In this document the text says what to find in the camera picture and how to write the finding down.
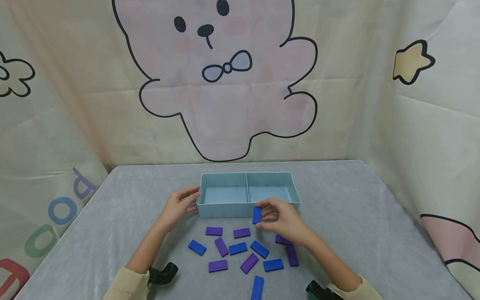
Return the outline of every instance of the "beige sleeve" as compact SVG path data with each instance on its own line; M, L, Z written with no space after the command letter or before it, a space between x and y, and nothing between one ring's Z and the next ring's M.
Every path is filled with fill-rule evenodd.
M138 274L130 269L122 268L113 279L103 300L146 300L150 286L150 273Z
M382 296L377 293L370 282L363 277L361 279L362 283L355 291L344 292L333 284L329 284L327 288L345 300L383 300Z

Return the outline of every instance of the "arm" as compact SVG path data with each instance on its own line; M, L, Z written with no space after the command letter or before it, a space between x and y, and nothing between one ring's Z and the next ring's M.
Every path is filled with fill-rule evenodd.
M354 295L348 299L381 299L376 292L376 295L372 296L371 291L362 287L364 285L362 278L343 262L320 236L303 222L291 204L280 199L268 198L257 203L256 206L264 209L262 222L258 223L257 227L273 231L305 247L326 271L328 277L338 289L335 292L342 293L343 295L341 296L348 296L349 292L361 290L362 293L369 293L370 296Z
M199 187L173 192L153 226L145 235L127 265L120 269L103 297L104 300L146 300L149 292L150 268L167 234L175 229L185 213L197 211L190 207L197 201Z

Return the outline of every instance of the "light blue plastic tray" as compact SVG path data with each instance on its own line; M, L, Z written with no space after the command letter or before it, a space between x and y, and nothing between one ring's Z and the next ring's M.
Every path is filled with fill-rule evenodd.
M202 174L197 206L201 218L252 217L255 203L270 197L298 210L301 199L290 172Z

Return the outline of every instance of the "yellow star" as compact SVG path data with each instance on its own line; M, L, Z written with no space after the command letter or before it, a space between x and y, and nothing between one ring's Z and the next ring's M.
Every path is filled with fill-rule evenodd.
M427 41L418 40L395 55L393 80L399 79L403 84L413 84L420 72L431 68L435 58L427 54Z

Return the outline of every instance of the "hand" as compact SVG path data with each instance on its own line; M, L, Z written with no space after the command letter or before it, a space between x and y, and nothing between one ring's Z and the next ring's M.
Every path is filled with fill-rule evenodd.
M268 198L255 206L264 209L262 211L262 221L256 225L258 228L273 231L303 246L308 242L308 235L312 233L312 230L303 222L290 203L278 198Z
M190 205L197 201L198 196L200 196L199 189L199 186L194 186L170 194L160 217L158 217L157 223L162 228L165 228L167 232L175 229L178 221L185 213L191 213L198 210L198 207L190 207Z

